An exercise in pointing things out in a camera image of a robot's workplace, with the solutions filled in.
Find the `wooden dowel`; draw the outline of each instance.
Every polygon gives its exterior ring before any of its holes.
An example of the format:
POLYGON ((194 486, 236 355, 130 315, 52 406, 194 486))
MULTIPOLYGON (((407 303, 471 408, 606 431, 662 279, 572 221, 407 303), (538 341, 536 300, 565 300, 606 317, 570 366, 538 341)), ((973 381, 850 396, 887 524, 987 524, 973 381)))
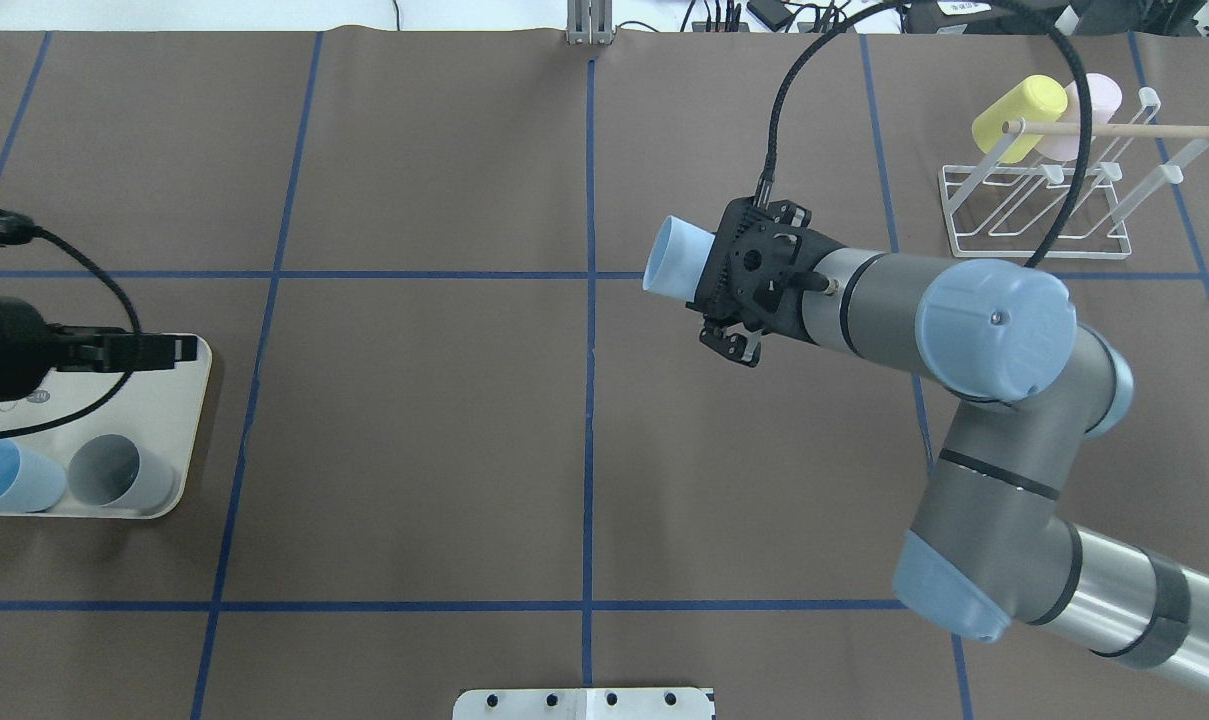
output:
MULTIPOLYGON (((1012 120, 1003 124, 1005 132, 1020 132, 1026 135, 1078 135, 1080 123, 1032 123, 1025 120, 1012 120)), ((1167 137, 1184 140, 1209 140, 1209 126, 1135 126, 1135 124, 1097 124, 1094 137, 1167 137)))

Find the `power adapter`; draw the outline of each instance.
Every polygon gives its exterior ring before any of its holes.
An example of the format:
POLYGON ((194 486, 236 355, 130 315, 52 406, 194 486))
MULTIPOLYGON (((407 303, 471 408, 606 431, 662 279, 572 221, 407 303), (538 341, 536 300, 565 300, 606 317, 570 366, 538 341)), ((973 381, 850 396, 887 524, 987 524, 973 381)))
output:
POLYGON ((756 18, 764 23, 764 27, 773 29, 773 31, 779 31, 783 27, 791 23, 794 14, 791 10, 782 5, 782 0, 751 0, 746 4, 746 8, 750 10, 756 18))

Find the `cup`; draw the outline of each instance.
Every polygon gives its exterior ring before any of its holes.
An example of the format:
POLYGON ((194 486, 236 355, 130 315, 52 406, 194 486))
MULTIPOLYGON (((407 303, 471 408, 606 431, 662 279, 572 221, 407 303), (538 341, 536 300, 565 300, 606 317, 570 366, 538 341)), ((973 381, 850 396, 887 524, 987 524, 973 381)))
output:
POLYGON ((66 471, 11 439, 0 439, 0 511, 40 512, 60 500, 66 471))
POLYGON ((173 468, 129 439, 111 434, 75 451, 66 484, 83 505, 147 511, 173 492, 173 468))

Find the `white metal plate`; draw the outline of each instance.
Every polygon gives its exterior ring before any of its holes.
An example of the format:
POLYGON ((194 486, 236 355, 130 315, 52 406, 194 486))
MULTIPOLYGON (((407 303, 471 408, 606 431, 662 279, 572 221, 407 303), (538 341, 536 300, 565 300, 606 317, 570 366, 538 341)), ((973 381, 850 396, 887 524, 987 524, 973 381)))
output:
MULTIPOLYGON (((151 519, 173 510, 183 498, 196 430, 212 370, 212 349, 199 338, 196 360, 179 362, 173 370, 135 373, 118 395, 91 413, 60 428, 29 434, 15 442, 40 451, 63 468, 80 446, 104 434, 117 432, 146 447, 174 470, 173 492, 151 511, 114 510, 83 505, 69 492, 42 512, 0 512, 15 518, 120 518, 151 519)), ((30 397, 0 403, 0 430, 23 428, 74 413, 106 391, 118 374, 48 373, 30 397)))
POLYGON ((467 691, 453 720, 715 720, 712 689, 467 691), (673 698, 669 704, 667 696, 673 698), (554 697, 554 706, 548 698, 554 697))

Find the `blue cup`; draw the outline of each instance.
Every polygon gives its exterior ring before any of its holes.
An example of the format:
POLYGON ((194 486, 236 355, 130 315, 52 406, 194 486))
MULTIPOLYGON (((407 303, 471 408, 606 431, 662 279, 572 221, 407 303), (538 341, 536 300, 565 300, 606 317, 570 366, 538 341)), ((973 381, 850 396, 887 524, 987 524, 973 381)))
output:
POLYGON ((54 460, 0 439, 0 511, 40 512, 60 500, 66 471, 54 460))

